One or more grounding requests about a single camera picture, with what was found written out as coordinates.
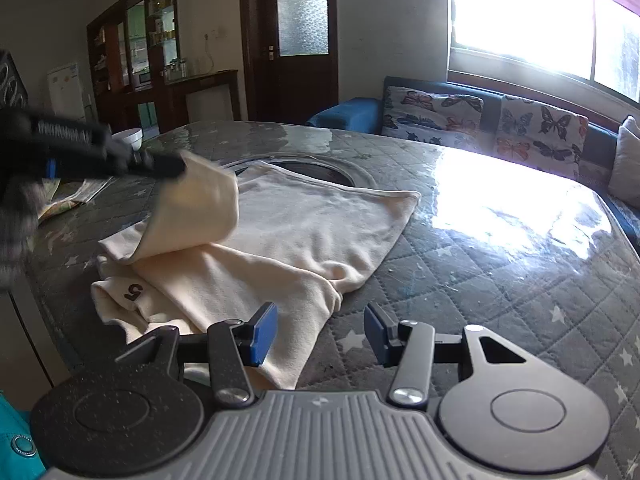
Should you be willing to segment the gloved left hand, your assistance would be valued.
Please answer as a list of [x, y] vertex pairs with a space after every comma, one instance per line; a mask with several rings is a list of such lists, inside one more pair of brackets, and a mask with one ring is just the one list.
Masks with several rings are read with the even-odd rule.
[[1, 291], [13, 284], [29, 252], [38, 228], [38, 216], [46, 204], [40, 179], [1, 178], [0, 264]]

